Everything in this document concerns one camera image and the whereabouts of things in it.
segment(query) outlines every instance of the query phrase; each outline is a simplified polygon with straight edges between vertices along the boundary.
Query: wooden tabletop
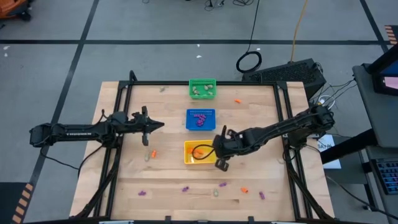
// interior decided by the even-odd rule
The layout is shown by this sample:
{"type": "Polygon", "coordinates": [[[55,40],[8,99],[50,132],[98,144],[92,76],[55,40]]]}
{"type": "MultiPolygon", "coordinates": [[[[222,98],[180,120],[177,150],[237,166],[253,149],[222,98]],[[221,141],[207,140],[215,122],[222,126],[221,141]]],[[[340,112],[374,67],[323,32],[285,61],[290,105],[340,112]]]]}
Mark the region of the wooden tabletop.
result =
{"type": "MultiPolygon", "coordinates": [[[[117,86],[118,82],[102,83],[93,123],[100,118],[101,109],[105,109],[106,114],[112,113],[117,86]]],[[[281,138],[270,140],[255,153],[233,157],[227,172],[213,164],[186,165],[183,160],[184,141],[213,139],[221,133],[223,125],[241,131],[278,122],[271,86],[217,86],[214,100],[192,100],[188,86],[184,85],[167,86],[163,92],[159,88],[152,85],[132,88],[129,117],[147,106],[149,116],[164,122],[165,126],[149,135],[147,147],[142,145],[142,134],[125,135],[112,219],[164,220],[170,215],[172,220],[245,221],[248,216],[254,216],[256,221],[294,220],[281,138]],[[189,108],[216,109],[216,129],[207,132],[185,129],[185,113],[189,108]],[[157,156],[146,162],[144,156],[148,149],[155,149],[157,156]],[[227,186],[218,187],[222,182],[227,186]],[[186,186],[190,189],[182,192],[186,186]],[[241,187],[249,192],[242,193],[241,187]],[[218,197],[213,195],[213,189],[218,189],[218,197]],[[138,196],[141,190],[147,194],[138,196]],[[260,191],[265,200],[260,199],[260,191]]],[[[293,114],[307,109],[303,84],[288,83],[288,88],[293,114]]],[[[282,92],[280,97],[284,109],[282,92]]],[[[308,140],[308,144],[317,146],[314,140],[308,140]]],[[[98,146],[97,142],[88,142],[85,156],[98,146]]],[[[76,215],[98,188],[104,152],[104,149],[99,151],[83,166],[70,215],[76,215]]],[[[333,216],[319,153],[309,148],[302,149],[301,153],[309,191],[333,216]]],[[[297,192],[302,205],[302,195],[297,192]]],[[[106,192],[101,214],[107,198],[106,192]]],[[[303,206],[300,209],[305,217],[303,206]]]]}

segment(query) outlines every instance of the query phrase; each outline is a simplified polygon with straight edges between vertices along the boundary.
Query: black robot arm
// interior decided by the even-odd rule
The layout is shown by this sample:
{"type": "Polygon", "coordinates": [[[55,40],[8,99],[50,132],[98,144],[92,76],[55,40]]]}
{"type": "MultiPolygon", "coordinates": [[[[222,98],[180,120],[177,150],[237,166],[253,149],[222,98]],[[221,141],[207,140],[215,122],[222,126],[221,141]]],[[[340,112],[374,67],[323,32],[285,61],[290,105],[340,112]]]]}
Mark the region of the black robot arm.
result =
{"type": "Polygon", "coordinates": [[[133,113],[133,119],[128,120],[124,112],[115,112],[105,121],[96,124],[41,124],[32,128],[30,144],[34,147],[52,146],[60,141],[98,141],[104,147],[116,147],[117,136],[127,133],[143,133],[142,143],[147,146],[147,134],[162,127],[164,123],[154,121],[148,117],[146,106],[142,107],[142,114],[133,113]]]}
{"type": "Polygon", "coordinates": [[[332,112],[323,106],[313,106],[293,118],[265,128],[248,128],[240,132],[224,126],[221,135],[216,135],[213,147],[217,155],[216,167],[227,171],[226,160],[233,156],[242,156],[256,152],[270,139],[287,134],[292,147],[302,147],[307,142],[307,137],[314,133],[322,133],[333,127],[335,120],[332,112]]]}

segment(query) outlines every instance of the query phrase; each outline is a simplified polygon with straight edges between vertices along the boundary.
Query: green basket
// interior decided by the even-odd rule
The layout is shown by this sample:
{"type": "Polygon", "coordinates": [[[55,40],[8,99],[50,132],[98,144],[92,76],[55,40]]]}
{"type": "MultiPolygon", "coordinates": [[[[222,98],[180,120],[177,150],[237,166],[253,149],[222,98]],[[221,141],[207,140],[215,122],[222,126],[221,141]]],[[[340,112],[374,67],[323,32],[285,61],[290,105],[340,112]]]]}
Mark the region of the green basket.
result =
{"type": "Polygon", "coordinates": [[[192,99],[201,100],[201,99],[213,99],[217,95],[217,86],[216,80],[214,78],[194,78],[189,80],[189,95],[192,99]],[[213,85],[213,88],[205,90],[205,85],[213,85]],[[195,95],[193,93],[193,87],[196,87],[196,90],[199,91],[199,95],[195,95]]]}

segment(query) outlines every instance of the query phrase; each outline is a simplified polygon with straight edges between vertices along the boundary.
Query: black box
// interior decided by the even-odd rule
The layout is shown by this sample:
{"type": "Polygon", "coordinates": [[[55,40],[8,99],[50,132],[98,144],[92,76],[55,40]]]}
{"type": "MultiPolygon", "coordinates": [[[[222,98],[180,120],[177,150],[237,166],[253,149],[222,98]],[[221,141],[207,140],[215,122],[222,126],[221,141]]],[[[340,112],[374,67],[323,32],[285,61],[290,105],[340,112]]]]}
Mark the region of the black box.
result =
{"type": "Polygon", "coordinates": [[[243,82],[286,81],[303,82],[307,99],[309,100],[325,83],[319,64],[312,58],[298,62],[287,63],[272,68],[246,73],[243,82]]]}

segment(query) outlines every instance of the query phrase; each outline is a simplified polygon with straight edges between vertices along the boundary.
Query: keyboard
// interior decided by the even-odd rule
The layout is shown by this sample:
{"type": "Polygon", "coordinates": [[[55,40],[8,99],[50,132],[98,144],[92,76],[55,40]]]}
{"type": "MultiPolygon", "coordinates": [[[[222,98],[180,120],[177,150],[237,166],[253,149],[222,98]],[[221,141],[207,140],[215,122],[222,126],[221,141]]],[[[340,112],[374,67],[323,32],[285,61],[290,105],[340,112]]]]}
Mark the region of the keyboard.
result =
{"type": "Polygon", "coordinates": [[[314,82],[317,79],[316,75],[316,70],[310,68],[307,63],[296,63],[259,70],[253,72],[246,79],[251,82],[259,82],[262,79],[265,82],[283,80],[287,82],[301,81],[306,84],[314,82]]]}
{"type": "Polygon", "coordinates": [[[384,192],[398,194],[398,159],[378,159],[375,163],[384,192]]]}

